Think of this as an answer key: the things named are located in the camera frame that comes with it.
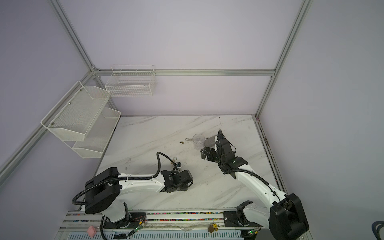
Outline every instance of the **white wire basket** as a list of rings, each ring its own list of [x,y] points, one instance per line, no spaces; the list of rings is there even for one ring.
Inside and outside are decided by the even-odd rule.
[[[75,142],[72,149],[82,158],[101,158],[121,112],[103,108],[84,141]]]
[[[83,86],[65,104],[49,123],[41,124],[60,140],[84,141],[102,109],[107,104],[110,92],[95,86]]]
[[[113,73],[105,89],[111,92],[112,97],[152,96],[156,87],[155,71],[144,68],[130,69],[131,67],[132,65],[113,65]]]

